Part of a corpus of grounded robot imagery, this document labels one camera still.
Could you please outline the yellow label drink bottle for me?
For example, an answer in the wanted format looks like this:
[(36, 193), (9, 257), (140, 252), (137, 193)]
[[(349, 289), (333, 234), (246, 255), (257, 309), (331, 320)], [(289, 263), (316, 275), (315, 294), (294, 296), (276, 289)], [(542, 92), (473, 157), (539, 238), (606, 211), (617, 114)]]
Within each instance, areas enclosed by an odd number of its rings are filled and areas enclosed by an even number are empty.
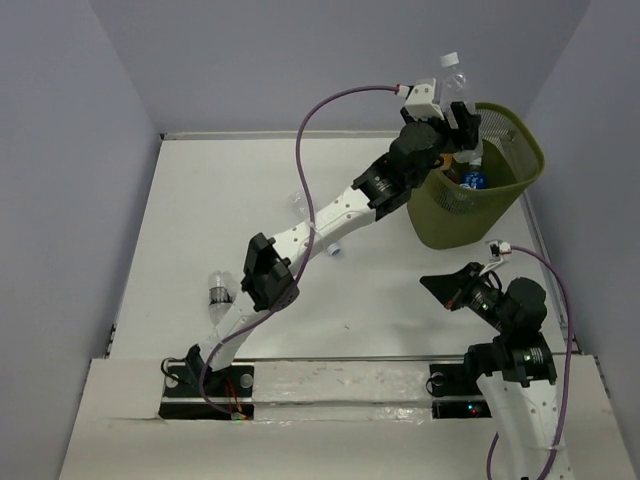
[(451, 154), (442, 154), (442, 165), (440, 166), (440, 170), (445, 172), (448, 171), (453, 164), (453, 156)]

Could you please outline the clear crushed bottle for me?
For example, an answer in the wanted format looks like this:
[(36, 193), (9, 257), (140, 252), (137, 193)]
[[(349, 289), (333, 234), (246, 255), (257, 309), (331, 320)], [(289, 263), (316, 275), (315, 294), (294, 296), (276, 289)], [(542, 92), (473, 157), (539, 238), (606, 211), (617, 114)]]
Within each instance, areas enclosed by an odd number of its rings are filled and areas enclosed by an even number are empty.
[(480, 167), (483, 156), (483, 142), (480, 137), (480, 115), (471, 100), (469, 84), (460, 67), (457, 52), (440, 57), (444, 70), (440, 94), (440, 106), (453, 130), (457, 145), (454, 157), (458, 163)]

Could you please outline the blue label bottle white cap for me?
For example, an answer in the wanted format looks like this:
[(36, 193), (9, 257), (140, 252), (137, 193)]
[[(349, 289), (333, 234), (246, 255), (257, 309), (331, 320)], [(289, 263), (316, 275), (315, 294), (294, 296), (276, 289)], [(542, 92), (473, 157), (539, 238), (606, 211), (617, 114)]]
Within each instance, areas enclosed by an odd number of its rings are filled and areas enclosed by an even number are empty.
[(462, 175), (460, 186), (470, 190), (484, 190), (487, 188), (487, 177), (483, 171), (468, 170)]

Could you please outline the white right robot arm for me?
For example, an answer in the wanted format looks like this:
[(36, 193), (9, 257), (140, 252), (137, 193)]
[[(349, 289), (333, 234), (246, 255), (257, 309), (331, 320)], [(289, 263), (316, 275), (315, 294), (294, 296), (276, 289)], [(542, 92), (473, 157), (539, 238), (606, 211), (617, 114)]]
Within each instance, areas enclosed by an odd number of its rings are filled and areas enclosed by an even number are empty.
[(431, 365), (428, 393), (483, 397), (495, 422), (492, 444), (506, 449), (507, 478), (574, 478), (563, 439), (566, 396), (541, 331), (547, 316), (543, 287), (526, 277), (502, 285), (476, 262), (423, 276), (420, 283), (446, 310), (467, 309), (497, 332), (490, 342), (469, 346), (461, 362)]

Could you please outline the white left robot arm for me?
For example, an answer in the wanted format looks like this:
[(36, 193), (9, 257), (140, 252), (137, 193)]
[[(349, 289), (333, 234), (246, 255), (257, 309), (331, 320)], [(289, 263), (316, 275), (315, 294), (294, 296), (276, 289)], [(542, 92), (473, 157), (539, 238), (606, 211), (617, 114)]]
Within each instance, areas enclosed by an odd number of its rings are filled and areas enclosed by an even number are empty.
[(444, 154), (472, 150), (479, 141), (479, 114), (462, 102), (451, 112), (456, 124), (432, 117), (407, 123), (388, 151), (375, 160), (330, 204), (281, 233), (251, 238), (240, 290), (213, 333), (185, 356), (186, 381), (209, 395), (250, 332), (291, 305), (308, 262), (350, 233), (371, 225), (406, 204)]

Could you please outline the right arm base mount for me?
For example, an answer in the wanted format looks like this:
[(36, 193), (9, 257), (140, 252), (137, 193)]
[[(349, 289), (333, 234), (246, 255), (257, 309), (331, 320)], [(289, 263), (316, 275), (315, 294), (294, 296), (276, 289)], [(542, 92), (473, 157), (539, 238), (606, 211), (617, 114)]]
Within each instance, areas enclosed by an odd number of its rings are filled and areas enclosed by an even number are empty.
[(436, 398), (432, 412), (436, 419), (490, 418), (491, 410), (477, 380), (492, 374), (496, 362), (484, 348), (469, 348), (459, 363), (429, 366), (427, 392)]

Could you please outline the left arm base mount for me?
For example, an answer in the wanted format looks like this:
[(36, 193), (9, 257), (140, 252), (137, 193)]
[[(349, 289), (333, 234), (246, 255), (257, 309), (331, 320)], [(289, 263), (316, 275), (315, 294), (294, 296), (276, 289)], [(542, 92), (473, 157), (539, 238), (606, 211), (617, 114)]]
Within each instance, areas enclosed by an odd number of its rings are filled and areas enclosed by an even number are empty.
[(234, 363), (207, 374), (203, 390), (198, 374), (184, 358), (166, 357), (160, 363), (164, 386), (158, 415), (164, 420), (249, 421), (254, 419), (255, 368), (251, 363)]

